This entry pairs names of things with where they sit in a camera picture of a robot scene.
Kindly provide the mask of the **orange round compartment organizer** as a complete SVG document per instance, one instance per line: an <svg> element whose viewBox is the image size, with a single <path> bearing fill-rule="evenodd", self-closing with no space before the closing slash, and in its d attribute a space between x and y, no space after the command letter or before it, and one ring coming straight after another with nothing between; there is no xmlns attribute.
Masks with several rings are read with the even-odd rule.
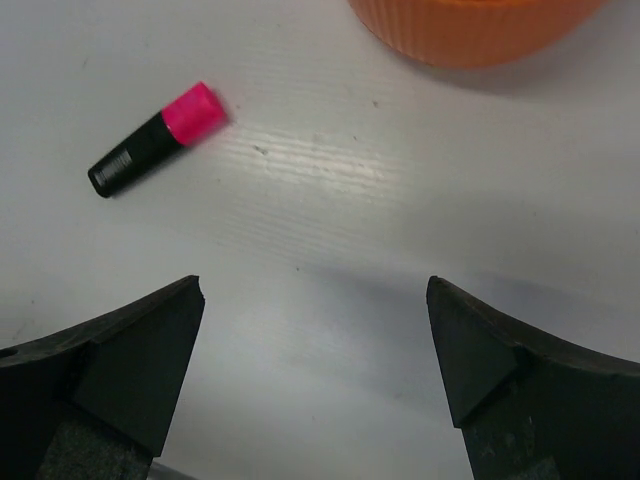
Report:
<svg viewBox="0 0 640 480"><path fill-rule="evenodd" d="M427 65L466 69L508 63L573 31L600 0L353 0L384 44Z"/></svg>

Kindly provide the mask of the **pink black highlighter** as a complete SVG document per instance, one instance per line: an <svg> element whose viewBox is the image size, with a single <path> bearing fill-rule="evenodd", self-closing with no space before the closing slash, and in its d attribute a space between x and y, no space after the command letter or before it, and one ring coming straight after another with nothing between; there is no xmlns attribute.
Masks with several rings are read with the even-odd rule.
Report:
<svg viewBox="0 0 640 480"><path fill-rule="evenodd" d="M218 94L199 82L89 168L88 178L99 196L111 198L228 123L229 115Z"/></svg>

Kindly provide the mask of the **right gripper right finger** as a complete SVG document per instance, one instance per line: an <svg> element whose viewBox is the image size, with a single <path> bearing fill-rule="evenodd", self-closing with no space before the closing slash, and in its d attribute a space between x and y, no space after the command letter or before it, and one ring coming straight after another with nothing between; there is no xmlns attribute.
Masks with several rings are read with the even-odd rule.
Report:
<svg viewBox="0 0 640 480"><path fill-rule="evenodd" d="M546 333L437 276L426 304L474 478L638 478L637 363Z"/></svg>

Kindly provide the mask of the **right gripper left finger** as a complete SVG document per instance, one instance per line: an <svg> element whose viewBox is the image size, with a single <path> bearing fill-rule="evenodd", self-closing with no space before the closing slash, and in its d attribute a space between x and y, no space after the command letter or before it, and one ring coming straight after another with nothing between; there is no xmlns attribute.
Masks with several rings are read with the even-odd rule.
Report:
<svg viewBox="0 0 640 480"><path fill-rule="evenodd" d="M144 479L200 328L195 275L1 351L4 479Z"/></svg>

